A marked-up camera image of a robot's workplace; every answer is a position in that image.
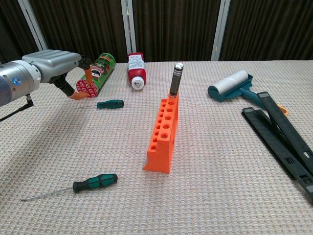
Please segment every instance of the dark curtain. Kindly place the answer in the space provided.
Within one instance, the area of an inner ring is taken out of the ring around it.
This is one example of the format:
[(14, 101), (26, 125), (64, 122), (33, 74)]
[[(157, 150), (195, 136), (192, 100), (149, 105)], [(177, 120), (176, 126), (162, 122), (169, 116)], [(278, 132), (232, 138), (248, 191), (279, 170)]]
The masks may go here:
[(145, 61), (210, 60), (220, 0), (133, 0)]
[(17, 0), (0, 0), (0, 61), (20, 60), (38, 51)]
[(49, 49), (127, 62), (120, 0), (30, 0)]
[(231, 0), (220, 60), (312, 60), (312, 0)]

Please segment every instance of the beige carpet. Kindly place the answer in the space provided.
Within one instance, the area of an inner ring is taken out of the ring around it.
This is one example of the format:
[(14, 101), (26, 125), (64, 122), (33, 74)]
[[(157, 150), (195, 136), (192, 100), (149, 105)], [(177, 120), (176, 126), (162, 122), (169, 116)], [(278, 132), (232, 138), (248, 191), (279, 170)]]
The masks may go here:
[[(209, 85), (238, 70), (254, 76), (313, 148), (313, 61), (185, 62), (170, 174), (143, 171), (174, 62), (146, 63), (147, 85), (134, 91), (117, 64), (99, 96), (73, 101), (54, 85), (32, 94), (35, 106), (0, 124), (0, 234), (313, 234), (313, 207), (241, 115), (254, 107), (224, 103)], [(73, 86), (83, 71), (67, 80)], [(118, 110), (98, 101), (123, 99)], [(0, 117), (24, 105), (0, 108)], [(116, 173), (106, 189), (23, 197)]]

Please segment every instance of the orange test tube rack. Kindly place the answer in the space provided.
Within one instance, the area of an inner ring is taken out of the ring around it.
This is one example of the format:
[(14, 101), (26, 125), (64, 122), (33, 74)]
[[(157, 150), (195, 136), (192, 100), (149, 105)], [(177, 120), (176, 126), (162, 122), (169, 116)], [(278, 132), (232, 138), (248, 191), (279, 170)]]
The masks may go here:
[(147, 150), (144, 170), (170, 173), (178, 124), (179, 95), (162, 99)]

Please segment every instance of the screwdriver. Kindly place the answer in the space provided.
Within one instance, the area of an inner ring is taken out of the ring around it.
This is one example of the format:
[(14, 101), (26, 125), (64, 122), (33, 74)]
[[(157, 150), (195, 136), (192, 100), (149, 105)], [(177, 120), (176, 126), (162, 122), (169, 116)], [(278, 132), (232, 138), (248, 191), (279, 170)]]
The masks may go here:
[(54, 192), (46, 192), (44, 194), (34, 196), (34, 197), (23, 198), (21, 201), (26, 202), (26, 201), (29, 201), (29, 200), (34, 199), (34, 198), (43, 197), (43, 196), (51, 195), (51, 194), (58, 193), (58, 192), (63, 192), (63, 191), (70, 190), (70, 189), (73, 189), (73, 191), (75, 193), (78, 193), (81, 190), (85, 190), (85, 189), (107, 187), (107, 186), (109, 186), (113, 183), (116, 183), (116, 182), (117, 182), (117, 175), (116, 174), (101, 174), (101, 175), (98, 175), (96, 177), (86, 179), (83, 182), (76, 182), (75, 181), (73, 183), (73, 187), (57, 190)]
[[(95, 105), (89, 105), (89, 106), (83, 106), (83, 107), (77, 107), (76, 109), (91, 107)], [(98, 102), (97, 108), (98, 109), (116, 109), (116, 108), (122, 108), (124, 106), (124, 101), (122, 99), (111, 99), (104, 102)]]

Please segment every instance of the pringles can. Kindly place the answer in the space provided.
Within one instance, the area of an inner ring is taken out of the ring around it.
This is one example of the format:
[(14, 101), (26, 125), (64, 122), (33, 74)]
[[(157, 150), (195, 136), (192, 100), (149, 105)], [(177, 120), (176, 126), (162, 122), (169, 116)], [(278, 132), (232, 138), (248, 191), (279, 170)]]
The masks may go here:
[(92, 84), (88, 84), (86, 74), (76, 83), (78, 92), (87, 92), (89, 97), (96, 97), (110, 73), (115, 68), (115, 59), (109, 53), (102, 53), (99, 58), (91, 65)]

